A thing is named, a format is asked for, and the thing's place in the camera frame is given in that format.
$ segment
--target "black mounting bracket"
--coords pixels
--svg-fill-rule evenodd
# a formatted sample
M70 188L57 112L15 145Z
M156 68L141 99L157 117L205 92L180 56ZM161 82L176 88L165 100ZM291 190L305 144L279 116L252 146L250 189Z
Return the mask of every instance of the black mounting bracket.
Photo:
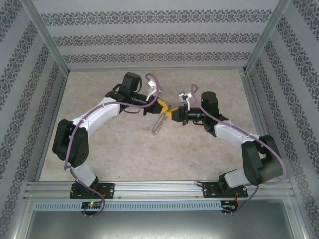
M247 198L247 188L238 186L222 191L218 182L197 182L197 186L202 188L204 198Z
M70 199L100 199L97 194L92 194L91 191L83 190L83 186L78 183L73 183L70 192ZM101 193L105 199L113 199L115 190L114 183L98 183L97 192Z

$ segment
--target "robotic arm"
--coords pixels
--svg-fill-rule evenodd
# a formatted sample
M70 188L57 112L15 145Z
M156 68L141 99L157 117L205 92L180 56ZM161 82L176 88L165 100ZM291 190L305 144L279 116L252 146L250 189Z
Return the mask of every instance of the robotic arm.
M189 98L192 97L192 94L182 92L179 94L179 98L183 103L187 102L187 104L169 110L168 106L160 98L155 100L157 92L161 92L161 87L153 80L150 80L148 84L150 86L148 95L139 94L142 87L141 77L134 73L127 73L123 82L108 92L93 109L71 121L63 119L59 122L53 143L53 152L62 161L67 158L67 168L71 169L74 176L85 186L97 191L99 184L97 176L91 171L86 161L89 154L88 138L99 126L111 117L120 114L125 108L130 106L129 104L134 104L135 106L148 105L148 107L144 108L143 115L166 112L168 118L176 122L182 122L183 125L193 121L194 124L203 126L214 137L222 138L241 150L243 169L227 172L219 176L218 186L223 193L242 185L259 185L284 175L281 164L274 154L260 144L262 142L262 144L269 146L274 153L279 155L274 139L269 135L250 134L250 136L259 141L257 142L247 136L247 134L244 134L243 130L238 131L231 127L233 125L232 122L219 113L218 100L214 92L204 92L202 94L202 108L191 108ZM218 121L208 117L202 109ZM88 197L94 196L94 193L90 190L81 185L79 187L86 192Z
M268 149L233 127L211 119L200 108L191 108L189 103L191 97L191 93L181 92L179 98L187 104L172 109L166 113L166 116L173 121L182 122L183 125L188 124L189 121L193 121L196 125L202 125L208 133L230 142L242 152L243 169L233 170L219 176L218 183L223 192L241 185L252 184L257 186L283 175L279 161ZM204 92L201 95L201 106L216 119L225 122L227 125L233 125L228 118L219 113L218 100L214 92ZM249 135L261 140L279 155L276 143L270 135Z
M68 168L70 168L76 178L86 186L97 190L99 182L97 176L92 172L88 162L86 161L89 154L88 139L90 135L111 117L120 114L125 110L125 108L129 107L128 105L120 104L107 105L107 103L121 102L134 104L137 106L146 105L153 101L157 92L157 85L153 80L150 80L148 84L150 86L149 94L147 96L139 94L138 92L142 87L141 77L134 73L127 73L124 76L123 82L116 85L112 91L105 95L101 102L99 102L86 114L71 121L63 119L59 122L52 150L62 161L66 159L71 134L76 128L76 125L81 122L81 126L74 134L70 154L68 157ZM160 98L157 98L152 105L144 108L144 114L160 114L167 111L167 109L167 105Z

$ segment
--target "enclosure wall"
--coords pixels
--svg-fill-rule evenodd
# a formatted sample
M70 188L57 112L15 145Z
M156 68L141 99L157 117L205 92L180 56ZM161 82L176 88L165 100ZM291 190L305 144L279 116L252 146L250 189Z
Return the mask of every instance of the enclosure wall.
M37 0L71 70L243 67L278 0Z
M319 1L294 0L250 77L281 148L308 231L319 237Z
M22 4L0 1L0 238L33 181L66 78Z

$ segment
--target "metal plate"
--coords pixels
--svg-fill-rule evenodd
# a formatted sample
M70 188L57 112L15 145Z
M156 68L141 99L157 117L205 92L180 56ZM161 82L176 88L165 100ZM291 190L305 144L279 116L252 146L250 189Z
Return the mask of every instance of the metal plate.
M113 199L114 187L114 183L99 183L97 191L103 195L104 199ZM81 193L80 190L82 188L83 187L79 186L79 184L73 183L70 192L70 199L100 199L100 196L97 194L94 194L94 196L91 197L89 194Z
M84 202L37 202L34 210L37 212L78 212L87 204ZM99 208L88 208L87 211L98 211ZM108 212L145 212L145 211L212 211L222 210L221 202L207 201L158 201L158 202L114 202L106 201L103 211Z
M102 181L100 183L113 183L116 185L113 200L140 200L140 201L201 201L210 200L204 198L201 187L196 185L198 181ZM28 182L23 200L25 201L70 201L70 189L74 182ZM255 186L247 186L250 196ZM296 198L289 179L277 185L259 185L259 190L252 200L264 199L289 199ZM235 195L229 198L214 198L213 200L234 200Z
M229 188L225 193L220 190L217 182L203 182L199 187L203 188L204 198L235 198L236 194L238 198L248 197L247 188L244 186Z
M26 234L27 239L294 238L283 203L277 200L252 201L234 216L211 210L104 211L90 219L80 211L34 212Z

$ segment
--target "speckled floor surface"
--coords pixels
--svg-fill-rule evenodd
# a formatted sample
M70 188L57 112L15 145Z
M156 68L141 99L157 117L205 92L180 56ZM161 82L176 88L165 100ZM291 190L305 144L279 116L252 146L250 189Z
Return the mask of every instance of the speckled floor surface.
M74 119L94 107L126 72L71 72L63 95L57 123ZM144 71L142 94L146 94ZM237 70L153 71L163 87L160 97L181 105L178 93L198 84L197 96L214 91L220 112L243 129L255 132L247 99ZM159 115L121 113L111 118L90 137L88 161L100 180L214 180L242 166L241 152L228 142L206 133L202 126L182 126L166 120L160 132L151 129ZM54 130L41 181L73 181L63 162L52 152Z

